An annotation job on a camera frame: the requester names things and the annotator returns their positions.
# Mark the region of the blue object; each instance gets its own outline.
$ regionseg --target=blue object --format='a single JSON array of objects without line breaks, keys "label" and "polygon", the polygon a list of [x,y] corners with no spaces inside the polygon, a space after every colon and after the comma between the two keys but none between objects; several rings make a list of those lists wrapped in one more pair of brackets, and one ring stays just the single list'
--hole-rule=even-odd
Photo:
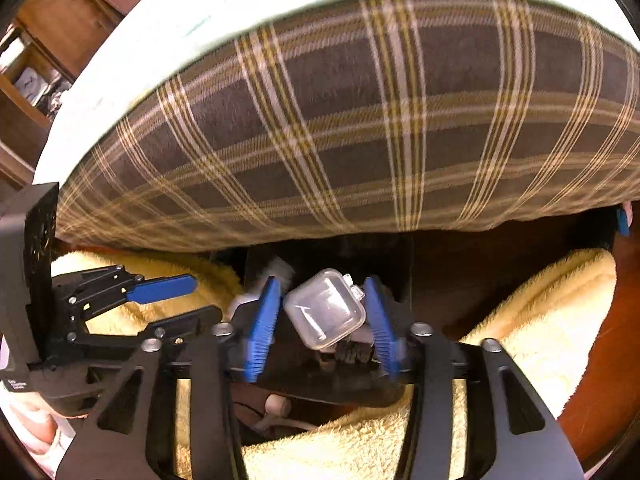
[{"label": "blue object", "polygon": [[197,286],[198,280],[190,274],[148,280],[148,282],[141,282],[132,291],[128,292],[127,301],[145,304],[170,300],[171,298],[191,294],[196,290]]},{"label": "blue object", "polygon": [[271,276],[265,283],[260,299],[260,307],[254,326],[246,339],[244,353],[244,380],[255,383],[264,370],[271,345],[273,330],[280,310],[280,282]]},{"label": "blue object", "polygon": [[623,236],[629,236],[629,222],[626,219],[626,211],[621,207],[618,208],[618,231]]},{"label": "blue object", "polygon": [[365,280],[364,294],[364,309],[367,311],[367,322],[373,332],[376,354],[382,369],[391,377],[395,377],[400,371],[404,342],[395,334],[386,312],[384,294],[373,278]]}]

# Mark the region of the transparent lid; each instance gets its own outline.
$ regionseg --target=transparent lid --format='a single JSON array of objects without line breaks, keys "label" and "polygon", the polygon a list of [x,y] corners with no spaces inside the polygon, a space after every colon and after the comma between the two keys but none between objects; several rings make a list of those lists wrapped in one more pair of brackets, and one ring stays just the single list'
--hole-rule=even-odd
[{"label": "transparent lid", "polygon": [[284,310],[306,346],[321,350],[359,328],[366,314],[340,272],[325,269],[284,298]]}]

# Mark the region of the silver screw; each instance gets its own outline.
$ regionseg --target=silver screw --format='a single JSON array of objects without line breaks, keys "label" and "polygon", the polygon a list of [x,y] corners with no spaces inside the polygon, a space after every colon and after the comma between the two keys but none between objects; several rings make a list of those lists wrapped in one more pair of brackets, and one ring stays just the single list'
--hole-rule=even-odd
[{"label": "silver screw", "polygon": [[232,335],[232,333],[234,332],[234,327],[233,325],[231,325],[231,323],[218,323],[217,325],[213,326],[213,329],[211,331],[213,332],[213,335],[217,336]]},{"label": "silver screw", "polygon": [[414,323],[411,325],[411,333],[417,336],[433,335],[433,328],[428,323]]},{"label": "silver screw", "polygon": [[498,343],[495,339],[485,339],[482,341],[482,348],[484,348],[487,352],[499,352],[502,350],[500,343]]},{"label": "silver screw", "polygon": [[145,339],[140,345],[143,352],[157,352],[162,348],[162,341],[152,337],[151,339]]}]

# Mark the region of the yellow blanket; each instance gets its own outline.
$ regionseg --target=yellow blanket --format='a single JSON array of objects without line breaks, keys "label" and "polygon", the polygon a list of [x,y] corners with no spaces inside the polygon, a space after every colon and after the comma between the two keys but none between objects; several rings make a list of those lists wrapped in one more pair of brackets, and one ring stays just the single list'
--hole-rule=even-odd
[{"label": "yellow blanket", "polygon": [[[56,261],[53,269],[59,274],[114,263],[123,263],[127,270],[148,278],[191,271],[200,280],[194,293],[197,298],[187,296],[146,308],[129,303],[92,320],[92,332],[136,333],[149,321],[203,304],[224,308],[239,289],[228,269],[205,262],[204,267],[198,264],[198,269],[192,270],[189,265],[194,261],[184,259],[180,264],[169,264],[132,254],[108,261],[105,256],[74,253]],[[615,284],[616,269],[610,253],[577,251],[523,284],[462,341],[477,344],[489,336],[499,339],[558,416],[584,373]],[[454,394],[450,477],[458,478],[463,473],[466,441],[462,384],[456,385]],[[183,478],[191,477],[188,397],[189,383],[183,381],[178,389],[176,450],[177,473]],[[362,408],[313,432],[245,447],[248,474],[260,480],[391,479],[404,439],[409,400],[410,390],[390,408]]]}]

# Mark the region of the plaid blanket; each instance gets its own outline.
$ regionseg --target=plaid blanket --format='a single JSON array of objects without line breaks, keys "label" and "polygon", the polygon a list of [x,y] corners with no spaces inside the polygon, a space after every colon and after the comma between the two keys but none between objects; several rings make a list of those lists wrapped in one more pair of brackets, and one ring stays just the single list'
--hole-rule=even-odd
[{"label": "plaid blanket", "polygon": [[636,200],[638,61],[533,0],[309,9],[229,41],[123,117],[63,186],[58,236],[202,251]]}]

